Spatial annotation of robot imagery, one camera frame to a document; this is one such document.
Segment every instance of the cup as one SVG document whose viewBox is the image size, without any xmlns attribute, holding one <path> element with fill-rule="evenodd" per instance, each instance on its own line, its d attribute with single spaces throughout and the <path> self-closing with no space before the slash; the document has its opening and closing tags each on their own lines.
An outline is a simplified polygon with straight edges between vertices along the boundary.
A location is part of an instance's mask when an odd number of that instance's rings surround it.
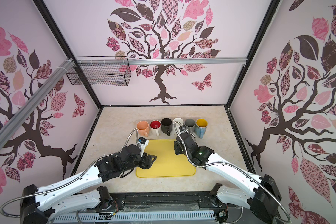
<svg viewBox="0 0 336 224">
<path fill-rule="evenodd" d="M 149 126 L 152 130 L 152 133 L 156 133 L 157 136 L 159 136 L 159 134 L 162 132 L 161 122 L 158 120 L 152 121 Z"/>
<path fill-rule="evenodd" d="M 207 130 L 208 122 L 202 118 L 195 122 L 195 133 L 199 138 L 203 138 L 205 131 Z"/>
<path fill-rule="evenodd" d="M 162 132 L 170 136 L 170 133 L 172 132 L 172 120 L 169 118 L 162 119 L 161 122 Z"/>
<path fill-rule="evenodd" d="M 193 119 L 187 119 L 185 121 L 186 124 L 186 129 L 190 132 L 190 133 L 194 133 L 195 130 L 195 121 Z"/>
<path fill-rule="evenodd" d="M 173 120 L 173 125 L 175 124 L 175 122 L 179 122 L 179 123 L 181 123 L 182 125 L 184 124 L 184 121 L 183 121 L 182 118 L 175 118 L 175 119 Z M 176 124 L 176 127 L 177 127 L 177 130 L 179 131 L 179 127 L 180 127 L 180 125 L 179 125 L 179 124 Z"/>
<path fill-rule="evenodd" d="M 148 137 L 150 130 L 149 130 L 149 125 L 148 125 L 147 121 L 142 120 L 142 121 L 138 122 L 137 129 L 138 129 L 138 133 L 141 136 Z"/>
</svg>

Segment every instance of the yellow tray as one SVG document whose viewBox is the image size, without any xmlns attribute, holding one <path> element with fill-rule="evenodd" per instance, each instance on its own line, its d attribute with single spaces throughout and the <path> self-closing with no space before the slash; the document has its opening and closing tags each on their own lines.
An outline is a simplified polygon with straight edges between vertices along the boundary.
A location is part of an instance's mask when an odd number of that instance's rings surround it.
<svg viewBox="0 0 336 224">
<path fill-rule="evenodd" d="M 157 159 L 149 169 L 136 168 L 136 176 L 148 177 L 183 177 L 193 176 L 195 167 L 189 163 L 184 154 L 174 152 L 175 139 L 149 140 L 144 152 L 156 155 Z"/>
</svg>

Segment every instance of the butterfly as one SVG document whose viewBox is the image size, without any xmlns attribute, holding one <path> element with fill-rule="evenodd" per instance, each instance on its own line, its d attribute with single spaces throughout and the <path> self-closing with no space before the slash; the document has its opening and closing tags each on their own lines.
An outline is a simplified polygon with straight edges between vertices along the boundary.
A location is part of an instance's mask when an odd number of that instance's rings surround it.
<svg viewBox="0 0 336 224">
<path fill-rule="evenodd" d="M 85 114 L 85 111 L 83 109 L 83 107 L 85 106 L 85 102 L 83 100 L 80 100 L 80 98 L 76 95 L 76 93 L 74 94 L 75 97 L 75 101 L 77 104 L 76 109 L 73 111 L 72 117 L 77 117 L 78 115 L 82 116 Z"/>
<path fill-rule="evenodd" d="M 203 89 L 206 87 L 212 87 L 212 82 L 210 81 L 212 78 L 211 73 L 209 73 L 205 78 L 203 82 L 192 82 L 193 86 L 198 87 L 199 90 L 203 92 Z"/>
</svg>

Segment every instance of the black wire mesh basket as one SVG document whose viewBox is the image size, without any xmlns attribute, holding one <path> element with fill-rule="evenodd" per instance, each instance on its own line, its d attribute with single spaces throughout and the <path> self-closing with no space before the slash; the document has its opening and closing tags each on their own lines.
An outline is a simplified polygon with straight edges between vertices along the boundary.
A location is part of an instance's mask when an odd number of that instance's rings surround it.
<svg viewBox="0 0 336 224">
<path fill-rule="evenodd" d="M 128 86 L 131 78 L 131 70 L 126 56 L 116 59 L 127 59 L 125 62 L 104 62 L 104 63 L 78 63 L 83 73 L 77 73 L 72 67 L 66 73 L 72 85 L 110 85 Z"/>
</svg>

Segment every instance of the wall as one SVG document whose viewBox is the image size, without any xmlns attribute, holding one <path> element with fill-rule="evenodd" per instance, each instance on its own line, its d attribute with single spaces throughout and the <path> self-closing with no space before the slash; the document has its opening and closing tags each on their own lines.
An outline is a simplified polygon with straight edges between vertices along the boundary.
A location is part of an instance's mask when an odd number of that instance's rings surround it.
<svg viewBox="0 0 336 224">
<path fill-rule="evenodd" d="M 65 59 L 32 1 L 0 1 L 0 129 Z M 85 88 L 64 76 L 0 151 L 0 205 L 68 177 L 96 114 Z M 18 214 L 19 202 L 6 211 Z"/>
<path fill-rule="evenodd" d="M 336 0 L 282 2 L 232 111 L 293 223 L 336 223 Z"/>
<path fill-rule="evenodd" d="M 56 0 L 45 3 L 75 56 L 127 54 L 132 59 L 181 58 L 184 54 L 187 58 L 246 57 L 270 1 Z M 154 26 L 160 21 L 166 22 L 166 29 Z M 93 89 L 102 104 L 221 104 L 227 102 L 241 65 L 157 68 L 155 73 L 153 65 L 131 66 L 128 87 L 93 86 Z M 140 73 L 145 69 L 146 75 Z"/>
</svg>

